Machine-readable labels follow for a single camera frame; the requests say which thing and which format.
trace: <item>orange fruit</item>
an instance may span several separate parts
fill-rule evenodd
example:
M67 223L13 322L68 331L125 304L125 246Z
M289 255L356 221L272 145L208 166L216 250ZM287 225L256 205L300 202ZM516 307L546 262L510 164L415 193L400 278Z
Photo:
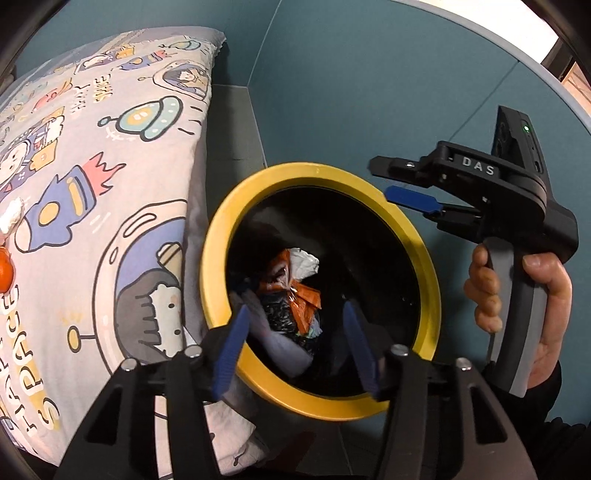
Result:
M4 294L10 287L14 280L14 267L10 260L10 253L5 247L0 247L0 293Z

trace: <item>pillowcase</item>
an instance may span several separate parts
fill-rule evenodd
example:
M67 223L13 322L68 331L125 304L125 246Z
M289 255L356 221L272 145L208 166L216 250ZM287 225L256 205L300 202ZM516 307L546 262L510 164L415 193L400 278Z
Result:
M128 32L46 62L0 98L0 212L25 203L0 299L0 416L48 462L124 358L162 361L200 340L197 290L181 292L207 228L202 132L224 40L203 27ZM252 424L225 404L213 417L222 470L261 457ZM163 399L156 422L165 442Z

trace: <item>screw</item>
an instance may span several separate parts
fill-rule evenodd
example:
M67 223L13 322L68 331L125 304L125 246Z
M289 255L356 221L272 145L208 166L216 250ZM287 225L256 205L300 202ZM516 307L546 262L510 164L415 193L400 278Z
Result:
M126 372L131 372L135 370L135 367L138 366L138 361L135 358L126 358L121 362L121 369L125 370Z
M472 362L470 362L467 358L458 358L456 360L456 367L458 367L463 372L468 370L472 370Z
M408 347L406 345L400 345L400 343L395 343L390 347L390 352L396 356L408 356Z
M189 345L185 349L185 355L189 358L197 358L198 356L201 356L202 353L203 349L199 345Z

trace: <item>blue finger pad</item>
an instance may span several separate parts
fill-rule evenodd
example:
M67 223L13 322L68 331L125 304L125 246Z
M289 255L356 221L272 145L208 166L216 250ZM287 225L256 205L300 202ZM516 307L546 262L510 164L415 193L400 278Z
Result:
M441 203L435 197L394 185L386 189L384 196L390 203L412 208L422 213L437 213L442 209Z
M345 302L343 306L343 327L349 342L349 348L353 354L359 379L366 392L370 393L370 395L377 395L379 391L378 362L361 328L360 322L362 321L365 321L365 319L359 318L358 311L353 304L350 301Z
M216 400L221 400L222 395L230 388L230 382L236 371L238 356L248 336L248 329L251 324L250 315L248 307L243 305L230 322L230 332L216 362L213 364L212 395Z

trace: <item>ufo cartoon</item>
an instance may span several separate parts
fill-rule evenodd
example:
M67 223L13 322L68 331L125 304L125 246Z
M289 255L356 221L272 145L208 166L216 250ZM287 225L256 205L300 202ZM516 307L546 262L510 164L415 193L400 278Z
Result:
M151 142L161 137L175 124L181 112L183 102L174 95L142 103L123 112L119 118L106 116L97 125L104 127L115 122L115 128L124 134L139 135L144 142Z
M160 45L160 48L177 48L179 50L197 50L201 47L201 42L189 38L188 40L178 41L170 45Z

